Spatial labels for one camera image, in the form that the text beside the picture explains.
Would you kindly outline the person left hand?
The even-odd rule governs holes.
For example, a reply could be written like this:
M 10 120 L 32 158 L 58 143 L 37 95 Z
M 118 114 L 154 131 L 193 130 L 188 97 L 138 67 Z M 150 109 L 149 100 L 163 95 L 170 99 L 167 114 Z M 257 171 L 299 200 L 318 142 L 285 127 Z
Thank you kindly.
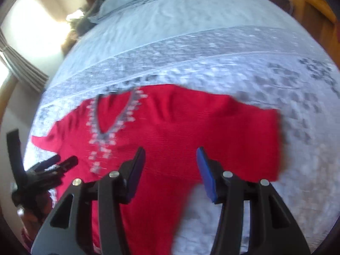
M 31 198 L 27 205 L 19 205 L 17 214 L 25 227 L 39 225 L 45 221 L 52 210 L 52 198 L 49 191 L 45 191 Z

